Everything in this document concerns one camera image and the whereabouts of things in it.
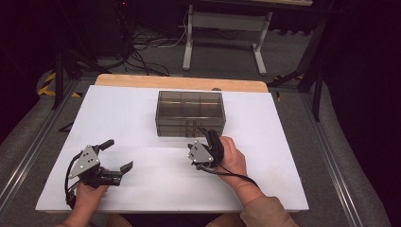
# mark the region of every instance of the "hand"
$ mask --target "hand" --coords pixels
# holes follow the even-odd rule
[[[230,137],[221,136],[220,141],[224,146],[224,158],[220,165],[235,174],[248,176],[245,155],[236,148],[234,140]],[[221,166],[218,167],[217,171],[226,172]],[[219,175],[219,177],[234,189],[246,183],[246,181],[233,176]]]
[[[245,155],[235,147],[234,140],[230,137],[221,136],[220,141],[224,146],[224,158],[220,165],[235,174],[248,176]],[[221,166],[218,167],[217,171],[226,172]],[[234,189],[244,206],[257,198],[266,197],[265,194],[251,182],[242,180],[236,176],[218,176]]]
[[[101,198],[106,193],[108,185],[92,188],[83,183],[78,184],[76,204],[70,216],[60,225],[63,227],[85,227],[91,216],[100,204]]]
[[[87,211],[93,211],[94,213],[100,204],[101,198],[108,189],[108,185],[101,185],[98,188],[93,188],[79,183],[77,188],[77,200],[74,208],[82,208]]]

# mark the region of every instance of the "clear plastic container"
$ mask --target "clear plastic container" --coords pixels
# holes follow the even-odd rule
[[[203,137],[198,127],[221,135],[225,121],[221,93],[159,92],[156,110],[159,136]]]

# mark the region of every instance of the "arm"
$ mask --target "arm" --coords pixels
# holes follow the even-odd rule
[[[55,225],[55,227],[87,226],[108,188],[109,186],[107,185],[101,185],[97,189],[94,189],[91,186],[79,183],[74,209],[62,224]]]
[[[248,176],[245,156],[236,149],[233,139],[221,136],[220,141],[224,146],[221,165],[236,174]],[[218,171],[224,172],[224,169],[219,167]],[[276,197],[267,197],[256,185],[240,178],[219,177],[234,189],[244,206],[240,217],[247,226],[298,226]]]
[[[248,176],[245,156],[241,151],[236,149],[234,140],[230,137],[221,136],[220,141],[224,146],[224,159],[221,165],[236,174]],[[217,171],[225,172],[220,166]],[[255,199],[266,197],[253,183],[232,176],[219,177],[234,189],[243,206],[246,206],[250,201]]]

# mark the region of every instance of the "wire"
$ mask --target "wire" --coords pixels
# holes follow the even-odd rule
[[[158,64],[158,63],[150,63],[150,62],[146,62],[147,64],[153,64],[153,65],[156,65],[156,66],[160,66],[160,67],[163,67],[166,71],[167,71],[167,74],[164,74],[164,73],[161,73],[161,74],[163,74],[163,76],[167,76],[167,77],[169,77],[170,76],[170,72],[168,71],[168,69],[165,67],[165,66],[163,66],[163,65],[161,65],[161,64]]]
[[[65,194],[66,194],[66,195],[67,195],[68,192],[69,192],[69,188],[68,188],[68,176],[70,175],[71,168],[73,167],[74,162],[80,157],[80,154],[82,154],[82,152],[80,152],[79,154],[77,154],[77,155],[73,158],[73,160],[71,160],[71,163],[70,163],[70,165],[68,166],[67,173],[66,173],[66,175],[65,175],[65,182],[64,182],[64,191],[65,191]]]
[[[205,168],[202,164],[197,165],[197,169],[203,170],[203,171],[208,172],[208,173],[220,175],[220,176],[233,176],[233,177],[237,177],[237,178],[240,178],[240,179],[245,180],[245,181],[247,181],[247,182],[253,183],[255,186],[259,187],[259,186],[257,185],[257,183],[256,183],[252,178],[250,178],[250,177],[248,177],[248,176],[241,175],[241,174],[233,173],[233,172],[231,172],[230,170],[228,170],[227,168],[225,168],[225,167],[223,167],[223,166],[221,166],[221,165],[218,165],[218,166],[222,167],[222,168],[223,168],[224,170],[226,170],[227,172],[217,172],[217,171],[215,171],[215,170],[210,170],[210,169]]]
[[[170,42],[168,34],[162,35],[158,32],[155,37],[149,31],[141,31],[132,37],[132,44],[138,51],[146,50],[148,47],[158,47]]]
[[[140,60],[138,60],[138,61],[140,61],[144,65],[144,69],[147,72],[147,75],[149,76],[149,71],[148,71],[147,65],[146,65],[144,59],[142,58],[142,56],[138,53],[138,51],[135,48],[133,49],[133,53],[139,57]]]
[[[187,31],[186,31],[186,24],[185,24],[185,19],[186,19],[186,16],[187,16],[187,15],[188,15],[188,10],[186,11],[185,15],[183,16],[183,35],[186,35],[186,36],[188,36]],[[181,38],[180,38],[176,43],[174,43],[173,45],[168,45],[168,46],[162,46],[162,45],[160,45],[160,46],[157,46],[157,47],[166,47],[166,48],[174,47],[174,46],[176,46],[176,45],[183,39],[183,35],[182,35]]]
[[[130,65],[130,66],[132,66],[132,67],[138,68],[138,69],[142,69],[142,70],[145,69],[144,67],[134,65],[134,64],[130,63],[129,61],[126,61],[125,63],[128,64],[128,65]],[[149,62],[145,62],[145,63],[147,63],[147,64],[155,64],[155,65],[160,65],[160,66],[162,66],[161,64],[156,64],[156,63],[149,63]],[[125,66],[125,68],[126,68],[126,70],[129,69],[129,70],[131,70],[131,71],[139,71],[139,70],[131,69],[131,68],[127,67],[127,66]],[[158,70],[155,70],[155,69],[153,69],[153,68],[150,68],[150,67],[148,67],[148,66],[147,66],[146,68],[147,68],[149,71],[155,73],[156,75],[169,77],[169,72],[168,72],[167,68],[166,68],[167,74],[162,73],[162,72],[160,72],[160,71],[158,71]]]

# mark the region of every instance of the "white table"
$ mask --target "white table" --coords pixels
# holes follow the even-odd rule
[[[116,79],[119,76],[103,77]],[[206,81],[209,84],[216,82],[212,79]],[[109,189],[98,211],[240,211],[242,206],[234,191],[218,176],[196,170],[186,157],[187,144],[193,143],[195,138],[157,136],[155,114],[160,90],[174,89],[91,86],[36,210],[50,213],[70,211],[64,200],[63,181],[71,159],[87,145],[114,139],[115,145],[100,151],[101,165],[118,170],[133,161],[133,168],[124,175],[120,186]],[[223,134],[233,137],[238,149],[247,157],[249,176],[268,196],[278,197],[288,211],[307,210],[305,192],[271,95],[266,92],[224,91],[222,95],[227,117]],[[205,138],[197,139],[207,143]]]

